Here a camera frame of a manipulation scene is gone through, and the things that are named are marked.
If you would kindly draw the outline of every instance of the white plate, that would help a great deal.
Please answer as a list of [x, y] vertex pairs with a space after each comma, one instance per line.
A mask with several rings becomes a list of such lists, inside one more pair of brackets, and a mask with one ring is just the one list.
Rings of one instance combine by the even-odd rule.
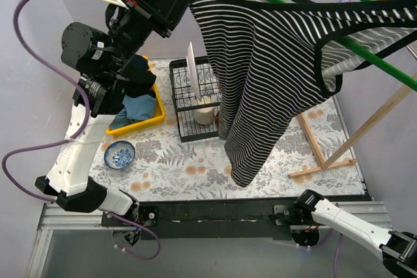
[[190, 77], [191, 88], [194, 91], [195, 97], [198, 101], [201, 101], [200, 94], [200, 85], [198, 83], [197, 69], [195, 68], [193, 44], [190, 43], [188, 46], [188, 55], [187, 55], [187, 66], [188, 66], [188, 76]]

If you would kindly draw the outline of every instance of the blue and white bowl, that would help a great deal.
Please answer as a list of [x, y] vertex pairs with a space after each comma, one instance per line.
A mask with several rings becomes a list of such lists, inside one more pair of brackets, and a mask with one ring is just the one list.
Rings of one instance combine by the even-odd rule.
[[116, 141], [104, 152], [104, 163], [111, 169], [124, 169], [134, 158], [135, 148], [128, 141]]

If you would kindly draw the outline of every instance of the yellow bin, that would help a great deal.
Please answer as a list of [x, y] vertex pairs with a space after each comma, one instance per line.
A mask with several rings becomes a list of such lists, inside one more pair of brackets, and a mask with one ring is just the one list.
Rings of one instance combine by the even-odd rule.
[[156, 108], [155, 108], [154, 117], [150, 118], [149, 120], [143, 120], [135, 124], [117, 128], [116, 130], [111, 130], [110, 128], [108, 128], [106, 130], [106, 133], [109, 135], [112, 135], [113, 137], [119, 137], [122, 135], [126, 135], [127, 133], [132, 133], [138, 130], [142, 130], [146, 127], [151, 127], [151, 126], [162, 124], [165, 120], [166, 113], [165, 113], [164, 106], [162, 105], [161, 96], [159, 95], [158, 88], [156, 88], [156, 84], [152, 86], [152, 90], [156, 94]]

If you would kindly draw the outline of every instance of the wooden clothes rack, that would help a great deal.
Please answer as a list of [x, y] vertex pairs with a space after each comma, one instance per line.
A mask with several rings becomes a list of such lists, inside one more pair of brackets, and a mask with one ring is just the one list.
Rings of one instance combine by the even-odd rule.
[[[407, 46], [408, 51], [417, 60], [417, 52], [413, 47]], [[397, 104], [399, 104], [404, 98], [406, 98], [412, 89], [406, 85], [403, 85], [394, 95], [392, 95], [340, 148], [338, 148], [327, 160], [324, 158], [323, 152], [317, 143], [317, 140], [304, 116], [300, 114], [297, 116], [298, 121], [307, 137], [310, 147], [314, 153], [314, 156], [319, 164], [318, 167], [312, 169], [306, 169], [304, 171], [292, 173], [289, 175], [291, 178], [296, 178], [304, 175], [318, 173], [325, 169], [335, 169], [343, 166], [354, 165], [357, 159], [347, 159], [342, 162], [336, 162], [348, 149], [350, 149], [357, 141], [359, 141], [376, 123], [384, 118]]]

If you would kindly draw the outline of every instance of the floral tablecloth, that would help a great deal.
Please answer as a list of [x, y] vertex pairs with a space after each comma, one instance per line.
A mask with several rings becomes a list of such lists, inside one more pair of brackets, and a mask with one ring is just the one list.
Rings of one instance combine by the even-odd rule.
[[[237, 186], [230, 177], [224, 141], [181, 143], [171, 97], [169, 61], [153, 61], [151, 66], [158, 76], [156, 84], [167, 113], [165, 122], [117, 139], [105, 135], [91, 166], [90, 175], [97, 182], [127, 191], [139, 201], [296, 197], [305, 189], [323, 195], [364, 194], [356, 166], [288, 178], [290, 173], [317, 166], [296, 118], [253, 182], [246, 188]], [[329, 157], [346, 140], [333, 99], [310, 109], [306, 118], [324, 156]], [[136, 148], [133, 164], [123, 170], [112, 170], [104, 164], [104, 151], [115, 140], [130, 141]], [[352, 154], [347, 152], [340, 160], [345, 158], [352, 158]]]

